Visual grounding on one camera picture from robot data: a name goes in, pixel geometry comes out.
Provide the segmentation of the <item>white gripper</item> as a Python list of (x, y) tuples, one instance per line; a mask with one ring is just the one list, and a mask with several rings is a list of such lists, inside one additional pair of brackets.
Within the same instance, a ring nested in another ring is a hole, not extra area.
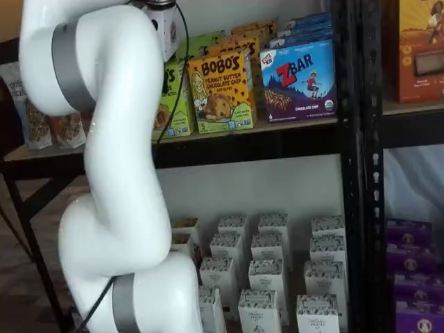
[(144, 6), (144, 12), (152, 21), (160, 41), (163, 61), (168, 62), (181, 41), (180, 14), (176, 6), (154, 8)]

